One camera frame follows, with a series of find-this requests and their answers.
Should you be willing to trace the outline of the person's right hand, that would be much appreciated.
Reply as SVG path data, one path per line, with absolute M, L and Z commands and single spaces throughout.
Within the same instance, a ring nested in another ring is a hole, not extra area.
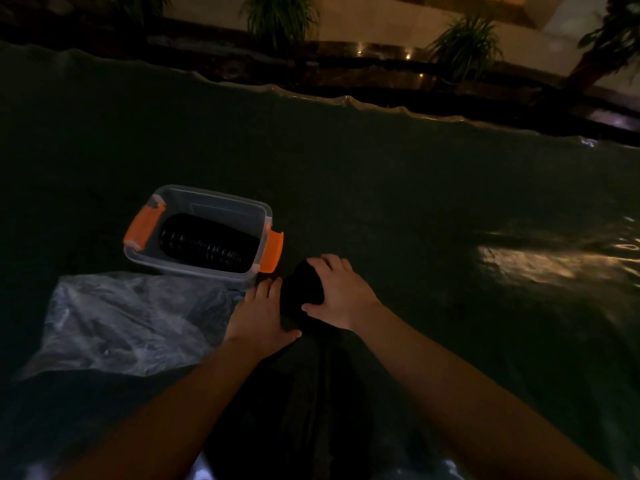
M 368 313 L 382 308 L 369 284 L 357 274 L 350 262 L 344 261 L 343 273 L 332 273 L 320 257 L 310 257 L 307 263 L 318 275 L 324 293 L 326 317 L 315 318 L 334 327 L 356 332 Z

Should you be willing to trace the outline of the person's left hand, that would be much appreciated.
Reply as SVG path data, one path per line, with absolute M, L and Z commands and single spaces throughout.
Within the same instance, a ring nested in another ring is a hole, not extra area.
M 245 293 L 230 317 L 223 339 L 225 346 L 251 357 L 255 363 L 283 349 L 273 347 L 276 332 L 285 330 L 280 314 L 282 284 L 281 278 L 267 279 Z

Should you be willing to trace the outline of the black cloth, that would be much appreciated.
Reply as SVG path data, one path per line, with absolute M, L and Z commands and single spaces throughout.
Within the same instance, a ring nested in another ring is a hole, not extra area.
M 308 316 L 324 302 L 302 261 L 282 282 L 280 314 L 301 343 L 262 361 L 204 446 L 215 480 L 369 480 L 374 421 L 341 332 Z

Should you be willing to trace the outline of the person's left forearm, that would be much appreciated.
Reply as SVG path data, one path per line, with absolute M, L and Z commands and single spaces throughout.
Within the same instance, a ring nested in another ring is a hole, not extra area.
M 54 480 L 181 480 L 233 396 L 272 354 L 248 339 L 224 341 Z

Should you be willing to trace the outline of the person's right forearm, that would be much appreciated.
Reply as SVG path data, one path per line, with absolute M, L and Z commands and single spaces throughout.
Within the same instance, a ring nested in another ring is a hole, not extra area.
M 348 323 L 478 480 L 616 480 L 548 420 L 382 304 L 350 307 Z

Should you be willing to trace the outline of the dark green table cover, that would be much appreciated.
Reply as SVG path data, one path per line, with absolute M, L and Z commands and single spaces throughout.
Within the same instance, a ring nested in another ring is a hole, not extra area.
M 347 258 L 405 322 L 640 480 L 640 149 L 2 42 L 0 480 L 52 478 L 195 367 L 17 380 L 61 277 L 176 276 L 124 254 L 165 185 L 268 204 L 276 275 Z

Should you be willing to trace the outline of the black ribbed roll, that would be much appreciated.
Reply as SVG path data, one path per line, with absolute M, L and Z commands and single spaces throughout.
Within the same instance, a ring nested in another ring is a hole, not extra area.
M 249 271 L 260 245 L 256 236 L 188 214 L 167 218 L 158 239 L 164 254 L 180 263 L 229 273 Z

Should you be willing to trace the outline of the clear plastic bag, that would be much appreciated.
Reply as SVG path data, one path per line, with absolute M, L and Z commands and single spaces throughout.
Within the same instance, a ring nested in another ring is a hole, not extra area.
M 195 365 L 220 346 L 243 296 L 200 278 L 126 272 L 61 277 L 39 350 L 17 380 L 87 370 L 147 377 Z

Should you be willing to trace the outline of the dark stone ledge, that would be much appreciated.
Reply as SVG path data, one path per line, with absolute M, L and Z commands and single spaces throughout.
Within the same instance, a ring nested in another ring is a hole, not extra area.
M 350 96 L 385 109 L 405 107 L 438 117 L 463 117 L 548 136 L 581 136 L 640 149 L 640 97 L 593 87 L 567 91 L 564 78 L 497 62 L 475 80 L 439 79 L 426 51 L 407 61 L 401 48 L 311 42 L 293 58 L 259 49 L 245 32 L 172 19 L 152 31 L 92 15 L 59 15 L 39 3 L 0 0 L 0 41 L 80 50 L 122 61 L 190 72 L 213 82 L 272 84 L 302 95 Z

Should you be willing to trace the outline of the green potted plant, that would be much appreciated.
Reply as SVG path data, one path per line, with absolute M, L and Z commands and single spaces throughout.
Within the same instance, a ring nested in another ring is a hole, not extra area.
M 436 75 L 449 84 L 482 77 L 504 58 L 496 28 L 492 16 L 480 14 L 452 21 L 428 46 Z
M 566 79 L 565 88 L 581 93 L 601 78 L 632 68 L 640 74 L 640 0 L 608 0 L 602 23 L 584 35 L 580 62 Z
M 304 43 L 319 26 L 314 0 L 245 0 L 247 31 L 274 50 Z

